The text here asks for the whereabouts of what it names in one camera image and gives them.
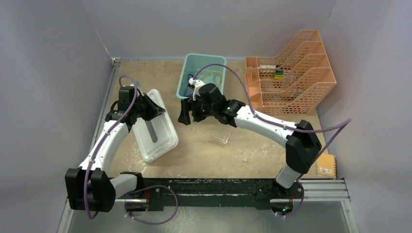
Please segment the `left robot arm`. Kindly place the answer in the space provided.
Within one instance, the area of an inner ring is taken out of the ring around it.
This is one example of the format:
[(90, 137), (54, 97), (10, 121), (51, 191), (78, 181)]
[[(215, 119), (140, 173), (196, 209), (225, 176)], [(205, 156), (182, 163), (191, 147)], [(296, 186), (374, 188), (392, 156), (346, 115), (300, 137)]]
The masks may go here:
[(156, 89), (142, 93), (133, 86), (120, 88), (118, 100), (105, 116), (98, 141), (78, 168), (70, 168), (65, 174), (71, 209), (107, 213), (112, 209), (115, 199), (125, 194), (134, 199), (143, 196), (145, 185), (140, 172), (123, 172), (110, 178), (106, 170), (110, 168), (122, 141), (139, 119), (159, 119), (165, 113), (165, 105)]

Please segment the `blue safety glasses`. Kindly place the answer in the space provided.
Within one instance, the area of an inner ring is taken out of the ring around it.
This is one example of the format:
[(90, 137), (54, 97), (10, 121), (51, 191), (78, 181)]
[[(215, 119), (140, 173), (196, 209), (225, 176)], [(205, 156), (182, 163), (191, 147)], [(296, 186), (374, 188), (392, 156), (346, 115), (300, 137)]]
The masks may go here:
[[(193, 77), (194, 77), (194, 75), (189, 73), (188, 76), (187, 76), (187, 81), (189, 81)], [(190, 96), (192, 96), (192, 93), (193, 93), (193, 91), (189, 86), (189, 82), (187, 82), (187, 85), (186, 85), (186, 88), (185, 88), (185, 91), (184, 91), (184, 97), (189, 98)]]

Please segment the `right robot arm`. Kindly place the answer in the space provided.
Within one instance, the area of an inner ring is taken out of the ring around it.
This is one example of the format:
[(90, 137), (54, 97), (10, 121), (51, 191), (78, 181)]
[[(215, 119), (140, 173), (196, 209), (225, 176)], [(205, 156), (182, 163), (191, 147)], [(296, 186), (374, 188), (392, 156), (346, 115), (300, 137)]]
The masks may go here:
[(273, 192), (280, 198), (291, 193), (292, 185), (309, 171), (322, 148), (312, 125), (305, 120), (294, 123), (259, 114), (244, 102), (228, 100), (211, 83), (191, 87), (193, 95), (181, 100), (178, 122), (189, 125), (212, 116), (221, 124), (258, 133), (281, 145), (286, 162), (275, 178)]

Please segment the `white plastic bin lid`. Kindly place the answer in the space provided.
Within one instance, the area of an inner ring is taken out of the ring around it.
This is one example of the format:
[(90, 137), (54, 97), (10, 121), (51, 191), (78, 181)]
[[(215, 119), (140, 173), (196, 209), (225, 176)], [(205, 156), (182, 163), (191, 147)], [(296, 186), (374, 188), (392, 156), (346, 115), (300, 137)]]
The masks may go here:
[(140, 155), (145, 163), (151, 163), (174, 149), (179, 138), (168, 111), (154, 119), (145, 121), (137, 118), (131, 128), (131, 134), (137, 142)]

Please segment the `teal plastic bin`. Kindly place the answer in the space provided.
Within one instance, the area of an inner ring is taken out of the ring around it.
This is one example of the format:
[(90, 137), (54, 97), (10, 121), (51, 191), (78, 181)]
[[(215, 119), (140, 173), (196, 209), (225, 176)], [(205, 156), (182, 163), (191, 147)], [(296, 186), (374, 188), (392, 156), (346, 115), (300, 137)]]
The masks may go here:
[(226, 65), (226, 63), (227, 60), (223, 56), (199, 53), (187, 54), (181, 71), (181, 76), (176, 91), (176, 97), (180, 100), (186, 98), (184, 97), (184, 91), (188, 82), (187, 76), (189, 73), (193, 74), (194, 76), (196, 75), (196, 79), (200, 80), (200, 78), (209, 71), (221, 72), (223, 74), (223, 81), (219, 90), (223, 92), (226, 69), (224, 67), (218, 66), (218, 64)]

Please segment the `amber rubber tubing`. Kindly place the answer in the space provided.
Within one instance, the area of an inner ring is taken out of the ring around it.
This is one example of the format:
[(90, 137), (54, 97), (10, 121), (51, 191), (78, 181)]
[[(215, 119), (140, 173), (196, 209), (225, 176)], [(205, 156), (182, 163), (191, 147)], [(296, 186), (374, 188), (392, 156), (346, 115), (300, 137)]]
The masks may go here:
[(204, 74), (200, 78), (200, 80), (203, 81), (204, 83), (213, 83), (218, 88), (220, 88), (222, 85), (222, 81), (223, 81), (223, 74), (218, 71), (209, 71), (206, 74)]

